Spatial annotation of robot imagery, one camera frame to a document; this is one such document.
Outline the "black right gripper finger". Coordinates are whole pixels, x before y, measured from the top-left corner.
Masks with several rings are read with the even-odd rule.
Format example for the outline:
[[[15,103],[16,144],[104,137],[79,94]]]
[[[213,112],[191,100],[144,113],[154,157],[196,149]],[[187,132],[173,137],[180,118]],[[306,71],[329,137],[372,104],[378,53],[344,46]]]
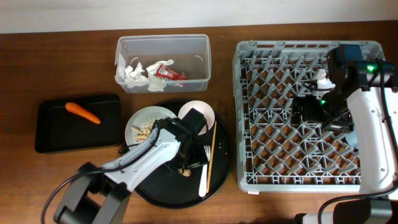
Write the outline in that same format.
[[[324,131],[350,133],[354,129],[354,122],[349,111],[341,113],[323,124]]]
[[[307,98],[305,96],[297,96],[292,100],[291,124],[302,124],[307,122],[305,113],[303,112]]]

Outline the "brown walnut shell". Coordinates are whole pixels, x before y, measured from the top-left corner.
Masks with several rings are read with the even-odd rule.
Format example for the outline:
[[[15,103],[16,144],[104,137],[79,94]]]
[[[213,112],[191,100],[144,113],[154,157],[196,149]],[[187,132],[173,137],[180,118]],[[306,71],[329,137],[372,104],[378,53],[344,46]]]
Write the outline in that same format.
[[[190,169],[179,169],[178,173],[181,174],[184,177],[190,177],[191,176],[191,170]]]

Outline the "light blue cup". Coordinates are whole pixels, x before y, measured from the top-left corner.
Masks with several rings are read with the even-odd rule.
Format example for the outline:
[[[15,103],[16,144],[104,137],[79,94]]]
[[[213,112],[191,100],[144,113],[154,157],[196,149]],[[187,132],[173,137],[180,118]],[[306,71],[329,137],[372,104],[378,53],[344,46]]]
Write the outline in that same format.
[[[356,132],[355,128],[353,128],[352,132],[348,133],[345,136],[345,141],[352,148],[354,148],[355,150],[358,150],[358,136],[357,136],[357,132]]]

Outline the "pink bowl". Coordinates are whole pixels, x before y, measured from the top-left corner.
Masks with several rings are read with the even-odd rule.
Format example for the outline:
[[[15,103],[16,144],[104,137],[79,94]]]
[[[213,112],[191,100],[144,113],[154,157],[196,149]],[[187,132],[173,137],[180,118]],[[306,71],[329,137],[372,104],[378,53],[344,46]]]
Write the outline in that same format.
[[[212,107],[204,101],[193,100],[185,103],[178,112],[178,118],[183,121],[185,126],[193,129],[195,129],[203,121],[203,119],[199,118],[199,116],[196,114],[193,116],[188,115],[191,109],[195,109],[206,119],[206,124],[204,124],[201,131],[198,132],[199,136],[205,134],[213,127],[215,123],[215,112],[213,111]]]

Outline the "red snack wrapper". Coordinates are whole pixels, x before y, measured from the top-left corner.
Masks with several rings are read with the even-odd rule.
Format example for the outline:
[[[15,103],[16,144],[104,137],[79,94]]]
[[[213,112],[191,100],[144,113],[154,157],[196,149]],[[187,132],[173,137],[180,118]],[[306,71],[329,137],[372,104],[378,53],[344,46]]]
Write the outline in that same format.
[[[187,80],[187,77],[185,76],[185,74],[183,73],[177,73],[171,69],[169,69],[169,67],[165,66],[164,64],[161,64],[156,73],[155,73],[156,77],[160,77],[160,78],[166,78],[168,80]]]

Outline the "white napkin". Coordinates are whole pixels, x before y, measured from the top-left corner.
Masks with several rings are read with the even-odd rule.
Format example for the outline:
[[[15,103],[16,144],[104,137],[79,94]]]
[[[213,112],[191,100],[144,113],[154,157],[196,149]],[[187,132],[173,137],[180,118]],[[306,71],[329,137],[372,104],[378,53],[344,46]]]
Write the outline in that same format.
[[[163,91],[166,84],[164,81],[156,77],[156,71],[161,65],[172,65],[174,60],[161,60],[146,68],[147,76],[143,75],[144,69],[142,64],[139,62],[136,68],[132,68],[130,65],[124,69],[125,78],[124,81],[129,83],[128,87],[141,86],[138,82],[149,82],[148,90],[151,92]]]

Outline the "orange carrot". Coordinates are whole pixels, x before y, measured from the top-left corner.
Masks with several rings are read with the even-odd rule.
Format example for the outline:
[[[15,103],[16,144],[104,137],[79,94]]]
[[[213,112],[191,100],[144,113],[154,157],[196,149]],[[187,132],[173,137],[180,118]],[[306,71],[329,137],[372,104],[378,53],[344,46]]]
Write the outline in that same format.
[[[88,110],[84,109],[82,106],[80,106],[74,102],[66,103],[65,109],[73,114],[76,114],[78,116],[81,116],[81,117],[91,121],[92,123],[95,123],[95,124],[101,123],[99,117],[97,117],[93,113],[89,112]]]

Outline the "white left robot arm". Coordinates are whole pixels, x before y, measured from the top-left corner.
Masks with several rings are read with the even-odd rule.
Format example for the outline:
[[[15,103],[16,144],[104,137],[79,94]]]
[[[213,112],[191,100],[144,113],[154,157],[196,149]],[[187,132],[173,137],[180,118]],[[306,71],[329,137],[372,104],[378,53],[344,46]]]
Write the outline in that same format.
[[[96,167],[90,162],[55,189],[67,191],[59,203],[55,223],[121,223],[134,189],[166,162],[189,167],[193,143],[207,128],[204,115],[192,108],[183,118],[157,120],[150,136],[130,145],[129,152]]]

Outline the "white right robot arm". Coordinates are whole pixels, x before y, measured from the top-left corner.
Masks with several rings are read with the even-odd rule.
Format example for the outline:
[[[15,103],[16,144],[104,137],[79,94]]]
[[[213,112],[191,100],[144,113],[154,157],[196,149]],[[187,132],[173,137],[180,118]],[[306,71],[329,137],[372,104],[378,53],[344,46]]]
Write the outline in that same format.
[[[361,164],[359,194],[326,201],[296,223],[397,223],[397,67],[365,60],[359,45],[327,53],[332,89],[321,98],[293,99],[291,125],[320,123],[325,131],[356,131]]]

